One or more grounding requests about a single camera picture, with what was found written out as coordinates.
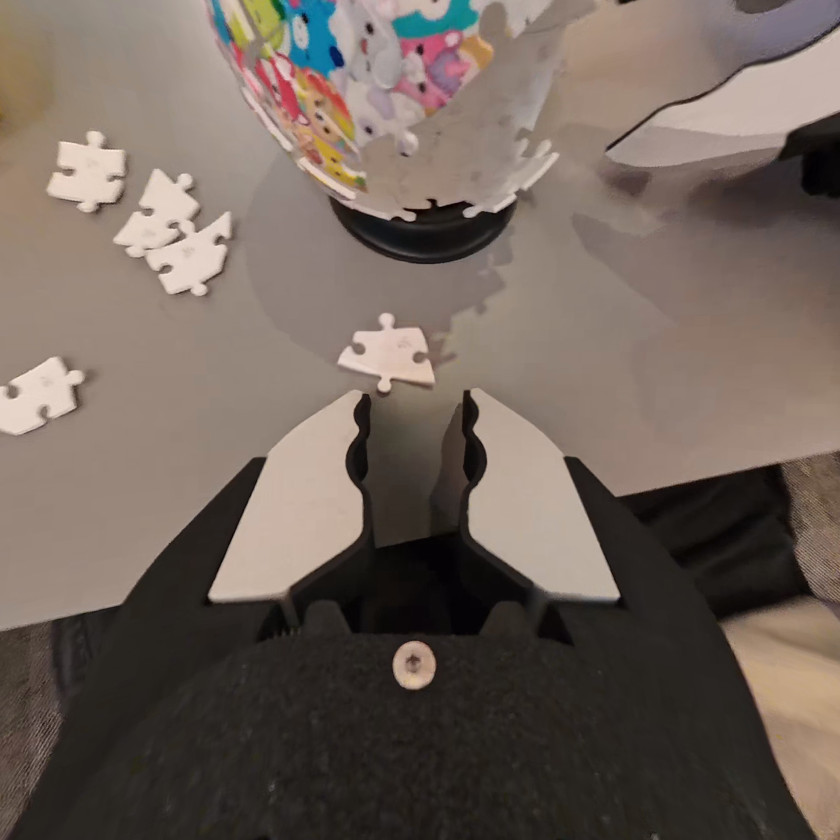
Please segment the colourful puzzle ball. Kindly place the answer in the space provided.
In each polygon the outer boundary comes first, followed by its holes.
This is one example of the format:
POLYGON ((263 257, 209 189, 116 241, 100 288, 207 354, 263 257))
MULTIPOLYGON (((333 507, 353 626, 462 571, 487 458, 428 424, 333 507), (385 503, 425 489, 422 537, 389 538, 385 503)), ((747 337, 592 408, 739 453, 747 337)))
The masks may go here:
POLYGON ((514 204, 557 160, 534 132, 564 31, 596 2, 211 1, 244 98, 351 210, 418 223, 514 204))

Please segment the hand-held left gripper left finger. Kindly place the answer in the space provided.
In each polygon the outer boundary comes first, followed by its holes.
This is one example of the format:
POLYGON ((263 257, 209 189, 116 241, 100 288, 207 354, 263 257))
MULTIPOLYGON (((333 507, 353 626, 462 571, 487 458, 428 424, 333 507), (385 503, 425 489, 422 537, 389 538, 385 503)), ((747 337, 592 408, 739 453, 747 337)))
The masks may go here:
POLYGON ((371 398, 349 391, 268 452, 224 559, 211 602, 320 599, 332 572, 361 573, 372 550, 366 445, 371 398))

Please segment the beige hoodie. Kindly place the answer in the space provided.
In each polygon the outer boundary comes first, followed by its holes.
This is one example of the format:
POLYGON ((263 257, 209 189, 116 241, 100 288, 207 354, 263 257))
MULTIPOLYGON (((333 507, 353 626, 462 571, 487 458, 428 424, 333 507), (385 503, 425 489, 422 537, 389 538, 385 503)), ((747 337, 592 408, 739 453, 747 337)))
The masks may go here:
POLYGON ((838 604, 801 596, 721 628, 793 797, 818 838, 838 839, 838 604))

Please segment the black ball stand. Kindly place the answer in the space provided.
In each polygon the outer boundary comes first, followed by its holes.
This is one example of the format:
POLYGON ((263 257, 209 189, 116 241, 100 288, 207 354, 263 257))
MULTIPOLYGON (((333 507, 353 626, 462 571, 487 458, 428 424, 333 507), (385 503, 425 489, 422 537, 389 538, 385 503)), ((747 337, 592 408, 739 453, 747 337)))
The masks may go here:
POLYGON ((467 203, 434 205, 415 212, 413 221, 382 219, 330 198, 330 206, 343 228, 378 255, 415 265, 442 265, 473 256, 495 242, 509 226, 516 199, 501 210, 473 217, 467 203))

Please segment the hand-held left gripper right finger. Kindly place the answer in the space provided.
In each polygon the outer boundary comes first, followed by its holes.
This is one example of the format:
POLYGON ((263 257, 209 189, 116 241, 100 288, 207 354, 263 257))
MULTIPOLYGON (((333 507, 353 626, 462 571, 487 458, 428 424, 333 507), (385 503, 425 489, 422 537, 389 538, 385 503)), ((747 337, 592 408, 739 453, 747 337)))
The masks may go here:
POLYGON ((485 391, 464 400, 467 433, 484 456, 469 480, 466 535, 538 591, 613 604, 620 591, 564 453, 530 421, 485 391))

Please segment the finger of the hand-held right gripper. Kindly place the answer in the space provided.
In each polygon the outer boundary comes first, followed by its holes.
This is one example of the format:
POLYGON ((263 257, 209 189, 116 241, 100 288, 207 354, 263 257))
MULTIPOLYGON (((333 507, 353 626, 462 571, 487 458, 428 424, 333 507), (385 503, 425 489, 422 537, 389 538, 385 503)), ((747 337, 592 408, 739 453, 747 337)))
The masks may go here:
POLYGON ((779 151, 791 132, 838 112, 838 64, 746 67, 699 96, 648 115, 606 149, 637 169, 779 151))
POLYGON ((838 64, 839 82, 838 1, 690 5, 711 54, 730 70, 710 89, 746 67, 765 64, 792 64, 795 69, 838 64))

